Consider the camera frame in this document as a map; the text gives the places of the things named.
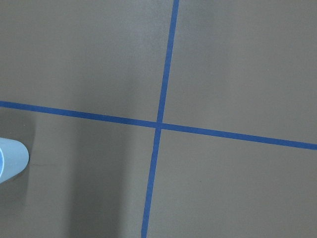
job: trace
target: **cylindrical object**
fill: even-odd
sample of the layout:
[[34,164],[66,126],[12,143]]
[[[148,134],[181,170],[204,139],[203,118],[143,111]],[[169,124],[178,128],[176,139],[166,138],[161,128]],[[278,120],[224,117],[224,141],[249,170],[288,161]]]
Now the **cylindrical object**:
[[0,138],[0,183],[20,173],[28,162],[28,150],[21,142]]

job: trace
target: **light blue cylinder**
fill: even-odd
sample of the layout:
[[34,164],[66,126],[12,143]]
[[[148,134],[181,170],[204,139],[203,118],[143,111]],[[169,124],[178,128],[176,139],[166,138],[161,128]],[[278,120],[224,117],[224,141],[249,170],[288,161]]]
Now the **light blue cylinder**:
[[28,162],[28,150],[21,142],[0,138],[0,183],[23,171]]

